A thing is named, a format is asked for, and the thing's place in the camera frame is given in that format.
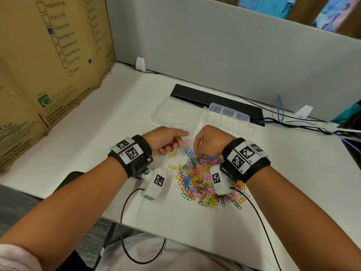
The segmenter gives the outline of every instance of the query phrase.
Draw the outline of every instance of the person's left hand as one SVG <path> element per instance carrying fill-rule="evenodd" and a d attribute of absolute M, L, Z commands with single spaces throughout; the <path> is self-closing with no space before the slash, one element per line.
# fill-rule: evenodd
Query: person's left hand
<path fill-rule="evenodd" d="M 189 132 L 178 128 L 160 126 L 143 135 L 152 148 L 152 156 L 166 155 L 167 151 L 172 152 L 175 148 L 183 145 L 182 137 L 188 136 Z"/>

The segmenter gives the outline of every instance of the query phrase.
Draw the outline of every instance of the white desk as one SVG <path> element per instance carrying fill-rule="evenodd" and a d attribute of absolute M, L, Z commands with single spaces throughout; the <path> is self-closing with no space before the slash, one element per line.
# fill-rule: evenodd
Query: white desk
<path fill-rule="evenodd" d="M 118 63 L 101 88 L 20 157 L 0 183 L 40 198 L 48 197 L 70 172 L 86 172 L 104 160 L 110 146 L 121 138 L 155 128 L 150 114 L 176 83 L 245 102 L 187 81 L 142 74 Z M 264 116 L 272 114 L 264 111 Z M 361 171 L 340 139 L 277 125 L 252 127 L 253 141 L 268 152 L 272 166 L 320 205 L 361 247 Z M 185 142 L 191 147 L 193 141 L 190 137 Z M 156 157 L 152 167 L 162 166 L 174 172 L 168 164 L 185 163 L 182 151 L 179 153 L 173 159 Z M 176 181 L 166 182 L 158 200 L 151 202 L 139 194 L 130 199 L 124 224 L 257 269 L 277 269 L 263 228 L 248 202 L 241 205 L 242 210 L 230 206 L 227 211 L 214 211 L 182 198 L 173 186 Z M 118 222 L 126 197 L 141 184 L 130 179 L 103 217 Z M 268 223 L 265 226 L 282 269 L 296 270 Z"/>

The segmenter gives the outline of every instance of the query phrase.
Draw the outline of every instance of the wooden slat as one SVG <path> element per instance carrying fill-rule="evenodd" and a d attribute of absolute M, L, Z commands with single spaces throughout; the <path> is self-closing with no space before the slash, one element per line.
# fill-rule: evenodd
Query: wooden slat
<path fill-rule="evenodd" d="M 239 0 L 216 0 L 222 3 L 230 4 L 233 6 L 238 6 Z"/>
<path fill-rule="evenodd" d="M 336 33 L 361 39 L 361 1 L 338 27 Z"/>
<path fill-rule="evenodd" d="M 296 0 L 287 19 L 311 25 L 329 0 Z"/>

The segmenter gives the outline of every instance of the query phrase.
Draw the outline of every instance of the gray carpet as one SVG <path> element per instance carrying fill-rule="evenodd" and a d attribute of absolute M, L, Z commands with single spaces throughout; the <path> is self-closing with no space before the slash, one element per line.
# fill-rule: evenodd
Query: gray carpet
<path fill-rule="evenodd" d="M 35 198 L 0 185 L 0 236 L 38 203 Z M 110 221 L 99 219 L 76 249 L 89 267 L 94 266 L 110 226 Z"/>

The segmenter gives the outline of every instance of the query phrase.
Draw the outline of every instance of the plastic container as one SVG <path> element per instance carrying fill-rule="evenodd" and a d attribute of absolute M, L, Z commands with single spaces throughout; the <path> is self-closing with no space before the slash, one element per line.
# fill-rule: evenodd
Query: plastic container
<path fill-rule="evenodd" d="M 192 135 L 200 122 L 202 113 L 203 109 L 200 107 L 167 97 L 153 112 L 151 121 L 166 127 L 181 128 Z"/>
<path fill-rule="evenodd" d="M 250 117 L 223 105 L 211 103 L 204 114 L 203 123 L 237 133 L 245 139 L 250 135 Z"/>

